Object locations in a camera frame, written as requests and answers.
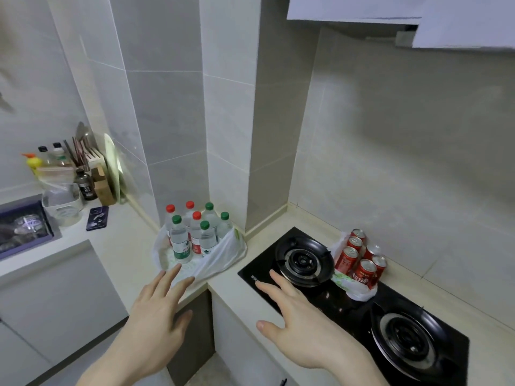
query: phone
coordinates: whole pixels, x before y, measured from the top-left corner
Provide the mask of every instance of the phone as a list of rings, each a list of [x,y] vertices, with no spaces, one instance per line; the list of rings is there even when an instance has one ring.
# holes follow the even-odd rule
[[[109,206],[93,207],[90,209],[90,216],[87,219],[86,230],[103,229],[107,226],[107,216],[109,214]]]

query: floor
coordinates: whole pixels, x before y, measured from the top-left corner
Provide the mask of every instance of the floor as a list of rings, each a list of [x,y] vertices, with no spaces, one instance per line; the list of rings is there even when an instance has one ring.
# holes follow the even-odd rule
[[[215,353],[185,386],[235,386],[230,374],[222,358]]]

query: red can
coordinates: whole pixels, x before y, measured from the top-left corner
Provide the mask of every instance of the red can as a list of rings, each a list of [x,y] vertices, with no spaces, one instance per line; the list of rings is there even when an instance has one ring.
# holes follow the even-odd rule
[[[356,249],[357,253],[359,253],[361,247],[363,246],[363,241],[357,237],[349,237],[349,239],[347,240],[347,246]]]
[[[374,256],[383,256],[381,248],[374,244],[367,245],[365,253],[363,254],[363,258],[367,260],[372,260]]]
[[[342,250],[340,258],[336,262],[336,269],[344,275],[347,275],[354,264],[356,264],[358,256],[356,249],[346,246],[344,250]]]
[[[388,266],[388,263],[386,262],[384,256],[374,256],[372,257],[372,262],[376,265],[377,271],[374,274],[374,278],[372,278],[372,280],[370,280],[368,284],[370,288],[374,287],[377,284],[384,270]]]
[[[361,259],[356,269],[351,272],[350,277],[364,285],[368,285],[370,280],[374,278],[376,271],[377,267],[372,261]]]
[[[365,234],[365,232],[361,229],[354,229],[351,231],[351,237],[357,237],[359,238],[362,242],[363,242],[363,245],[367,245],[367,235]]]

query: white plastic bag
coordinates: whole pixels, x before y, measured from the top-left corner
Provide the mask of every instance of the white plastic bag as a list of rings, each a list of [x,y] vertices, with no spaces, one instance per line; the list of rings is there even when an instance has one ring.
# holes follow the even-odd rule
[[[338,261],[342,250],[347,244],[347,240],[349,239],[350,233],[342,232],[340,239],[337,243],[333,244],[329,248],[331,251],[331,255],[334,259],[334,262]],[[334,270],[334,275],[331,280],[336,283],[340,288],[344,289],[347,292],[347,296],[353,300],[358,300],[360,302],[366,302],[370,298],[374,297],[377,293],[377,285],[375,285],[372,289],[369,289],[367,285],[350,278],[338,270]]]
[[[232,228],[226,236],[213,248],[208,256],[195,254],[191,261],[183,264],[181,271],[174,279],[180,281],[186,277],[194,276],[196,281],[207,279],[219,272],[225,271],[247,253],[247,244],[243,235]],[[178,262],[168,242],[166,227],[161,227],[152,248],[152,259],[158,270],[169,270]]]

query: black gas stove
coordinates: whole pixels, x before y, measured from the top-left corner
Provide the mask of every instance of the black gas stove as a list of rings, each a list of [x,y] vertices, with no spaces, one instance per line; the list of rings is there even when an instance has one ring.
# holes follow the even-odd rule
[[[296,227],[238,274],[275,310],[277,304],[255,287],[274,284],[270,269],[283,274],[327,317],[363,344],[392,385],[465,386],[469,339],[379,282],[367,302],[350,299],[330,280],[327,248]]]

